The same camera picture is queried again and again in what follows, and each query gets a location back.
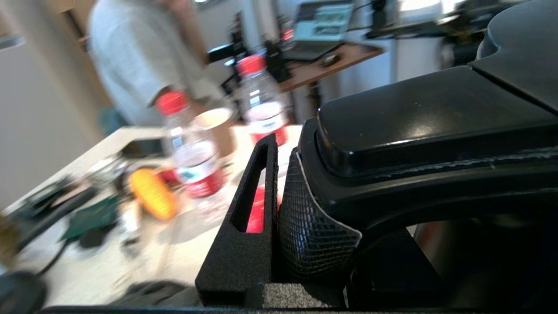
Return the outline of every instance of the red bottle label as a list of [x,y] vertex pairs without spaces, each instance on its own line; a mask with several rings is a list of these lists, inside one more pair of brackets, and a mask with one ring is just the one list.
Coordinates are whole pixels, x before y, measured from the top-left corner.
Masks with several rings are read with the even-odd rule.
[[268,136],[271,133],[275,133],[275,140],[277,142],[277,146],[281,146],[287,142],[287,128],[284,126],[273,132],[264,133],[264,134],[252,134],[252,140],[254,142],[258,142],[262,138]]
[[223,171],[219,167],[217,157],[212,157],[191,168],[178,168],[177,173],[191,198],[213,195],[225,184]]

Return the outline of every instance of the orange object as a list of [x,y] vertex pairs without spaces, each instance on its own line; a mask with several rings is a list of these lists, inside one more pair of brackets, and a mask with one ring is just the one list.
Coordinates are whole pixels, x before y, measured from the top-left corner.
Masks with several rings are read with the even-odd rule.
[[176,215],[176,197],[155,171],[139,169],[130,175],[129,184],[143,207],[157,219],[169,220]]

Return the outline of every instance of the white table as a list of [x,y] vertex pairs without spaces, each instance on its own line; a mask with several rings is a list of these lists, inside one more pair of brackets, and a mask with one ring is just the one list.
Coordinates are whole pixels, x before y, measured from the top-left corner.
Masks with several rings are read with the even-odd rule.
[[[288,143],[280,148],[281,159],[297,145],[301,126],[289,126]],[[235,171],[244,169],[253,149],[246,127],[233,127],[237,140]],[[129,142],[161,137],[160,129],[122,128],[74,160],[29,194],[68,174],[79,177],[99,160],[119,152]],[[101,193],[88,204],[106,197]],[[6,208],[15,210],[20,201]],[[56,254],[67,218],[59,221],[20,253],[17,268],[38,271]],[[121,251],[118,233],[112,231],[96,251],[83,251],[72,244],[58,263],[45,275],[49,286],[46,306],[101,305],[118,298],[134,282],[175,280],[194,284],[194,280],[217,234],[218,226],[200,227],[195,215],[187,211],[170,222],[143,215],[142,253],[130,261]]]

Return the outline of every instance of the paper cup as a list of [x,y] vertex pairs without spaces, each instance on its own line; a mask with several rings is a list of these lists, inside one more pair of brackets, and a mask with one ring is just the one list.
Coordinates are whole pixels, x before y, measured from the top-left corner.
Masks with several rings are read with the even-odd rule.
[[211,131],[221,158],[230,156],[236,149],[236,142],[230,130],[233,126],[232,116],[232,110],[217,108],[200,114],[193,122],[196,127]]

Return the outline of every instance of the black 3d-printed bracket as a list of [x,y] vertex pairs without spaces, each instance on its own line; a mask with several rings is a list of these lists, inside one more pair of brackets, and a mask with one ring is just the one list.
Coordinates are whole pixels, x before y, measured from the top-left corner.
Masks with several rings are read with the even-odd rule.
[[[263,169],[266,170],[264,229],[261,234],[247,234]],[[205,306],[242,306],[248,288],[272,282],[277,171],[277,142],[272,134],[256,144],[225,220],[196,277],[196,288]]]

